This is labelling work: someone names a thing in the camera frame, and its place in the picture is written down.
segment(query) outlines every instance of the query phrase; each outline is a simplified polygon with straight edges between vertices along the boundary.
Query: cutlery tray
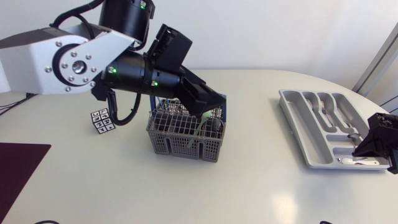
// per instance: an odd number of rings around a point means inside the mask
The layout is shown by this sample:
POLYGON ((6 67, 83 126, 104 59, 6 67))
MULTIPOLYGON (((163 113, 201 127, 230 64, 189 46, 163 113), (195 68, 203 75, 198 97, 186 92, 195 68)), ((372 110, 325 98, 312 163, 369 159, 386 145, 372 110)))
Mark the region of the cutlery tray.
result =
POLYGON ((369 132, 367 121, 343 94, 279 90, 279 95, 280 106, 309 167, 364 170, 389 167, 384 158, 368 157, 378 165, 342 164, 338 161, 338 158, 363 159, 353 157, 352 153, 369 132))

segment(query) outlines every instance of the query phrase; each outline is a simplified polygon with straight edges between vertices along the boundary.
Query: dishwasher cutlery basket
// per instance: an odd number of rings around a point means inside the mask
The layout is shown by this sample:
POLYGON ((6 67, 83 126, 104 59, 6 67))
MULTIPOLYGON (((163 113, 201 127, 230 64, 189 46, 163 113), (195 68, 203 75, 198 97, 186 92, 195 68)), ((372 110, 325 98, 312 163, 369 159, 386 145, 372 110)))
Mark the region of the dishwasher cutlery basket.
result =
POLYGON ((150 97, 151 111, 147 132, 156 154, 217 162, 226 127, 226 104, 212 109, 209 119, 189 114, 178 100, 150 97))

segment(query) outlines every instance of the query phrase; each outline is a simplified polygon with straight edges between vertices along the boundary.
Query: white table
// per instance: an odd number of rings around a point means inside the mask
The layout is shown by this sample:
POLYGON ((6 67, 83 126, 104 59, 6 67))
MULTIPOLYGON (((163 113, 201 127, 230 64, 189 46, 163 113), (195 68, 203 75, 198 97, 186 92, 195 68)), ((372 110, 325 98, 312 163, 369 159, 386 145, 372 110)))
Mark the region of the white table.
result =
MULTIPOLYGON (((51 144, 4 223, 395 223, 398 176, 319 170, 303 155, 279 89, 344 93, 368 118, 385 111, 334 83, 273 70, 194 71, 228 96, 217 163, 154 153, 149 97, 131 123, 99 135, 90 93, 36 96, 0 117, 0 142, 51 144)), ((0 95, 0 103, 22 98, 0 95)), ((134 93, 118 92, 119 117, 134 93)))

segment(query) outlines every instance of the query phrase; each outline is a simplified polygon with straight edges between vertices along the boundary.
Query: bolt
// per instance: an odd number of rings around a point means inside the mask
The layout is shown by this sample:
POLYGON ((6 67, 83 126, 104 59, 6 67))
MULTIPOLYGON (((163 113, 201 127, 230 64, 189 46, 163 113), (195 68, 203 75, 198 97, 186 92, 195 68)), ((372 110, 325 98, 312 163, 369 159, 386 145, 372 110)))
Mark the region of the bolt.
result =
POLYGON ((44 68, 45 72, 50 73, 52 72, 52 68, 50 66, 47 66, 44 68))

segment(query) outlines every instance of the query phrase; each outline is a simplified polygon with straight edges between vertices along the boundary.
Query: black cable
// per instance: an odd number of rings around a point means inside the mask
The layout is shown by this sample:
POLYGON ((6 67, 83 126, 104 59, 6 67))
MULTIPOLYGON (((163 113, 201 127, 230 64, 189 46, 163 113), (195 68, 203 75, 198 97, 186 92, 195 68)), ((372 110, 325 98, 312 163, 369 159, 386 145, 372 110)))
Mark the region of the black cable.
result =
POLYGON ((395 97, 391 98, 390 100, 388 100, 387 102, 383 103, 383 104, 382 104, 382 105, 380 105, 380 106, 384 106, 386 103, 390 102, 391 100, 394 100, 394 99, 396 99, 397 97, 398 97, 398 96, 395 96, 395 97))
POLYGON ((90 39, 94 39, 95 35, 94 35, 94 31, 93 28, 91 27, 91 25, 87 22, 87 20, 81 16, 81 15, 75 15, 76 18, 78 18, 79 20, 81 20, 81 22, 84 24, 84 26, 87 28, 88 34, 90 35, 90 39))
POLYGON ((40 221, 40 222, 37 222, 35 224, 47 224, 47 223, 49 223, 49 224, 59 224, 56 221, 52 221, 52 220, 40 221))
POLYGON ((134 116, 137 113, 139 103, 141 102, 141 94, 137 93, 136 102, 134 103, 133 109, 131 109, 131 113, 126 118, 119 120, 118 119, 118 105, 116 103, 115 92, 113 90, 108 91, 108 94, 106 97, 108 99, 109 116, 110 116, 112 122, 118 126, 128 124, 128 122, 130 122, 134 118, 134 116))
POLYGON ((390 111, 389 113, 392 113, 392 112, 394 112, 394 111, 396 111, 396 110, 398 110, 398 108, 393 109, 393 110, 390 111))
POLYGON ((5 107, 5 108, 1 108, 0 111, 1 111, 1 110, 4 110, 4 111, 0 113, 0 116, 3 115, 3 114, 5 114, 5 113, 7 113, 9 110, 13 109, 14 107, 20 105, 21 103, 23 103, 23 102, 25 102, 25 101, 31 99, 31 98, 32 98, 33 96, 35 96, 35 95, 36 95, 36 94, 33 94, 33 93, 26 93, 26 98, 24 98, 24 99, 22 99, 22 100, 20 100, 20 101, 17 101, 17 102, 15 102, 15 103, 11 103, 12 106, 8 106, 8 107, 5 107))
POLYGON ((8 104, 8 105, 4 105, 4 106, 0 106, 0 107, 8 107, 8 106, 11 106, 11 105, 16 104, 16 103, 18 103, 18 102, 13 102, 13 103, 10 103, 10 104, 8 104))
POLYGON ((77 16, 80 15, 84 12, 87 12, 89 10, 92 10, 94 8, 96 8, 97 6, 99 6, 104 0, 94 0, 88 4, 85 4, 84 6, 80 6, 74 9, 71 9, 67 12, 64 12, 63 14, 59 15, 52 24, 50 24, 50 27, 56 27, 58 28, 60 26, 60 24, 67 20, 68 18, 72 17, 72 16, 77 16))

